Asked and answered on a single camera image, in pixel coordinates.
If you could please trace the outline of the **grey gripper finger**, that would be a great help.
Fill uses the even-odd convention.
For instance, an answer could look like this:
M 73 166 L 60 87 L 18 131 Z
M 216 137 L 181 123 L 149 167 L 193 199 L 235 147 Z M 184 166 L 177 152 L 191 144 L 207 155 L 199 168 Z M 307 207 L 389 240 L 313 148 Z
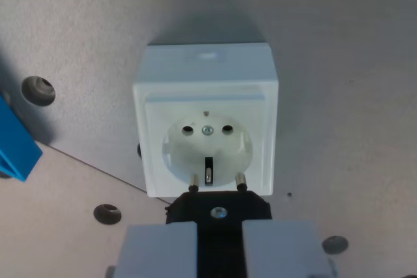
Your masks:
M 127 228 L 115 277 L 197 277 L 197 224 Z
M 308 221 L 242 222 L 248 277 L 332 277 L 317 228 Z

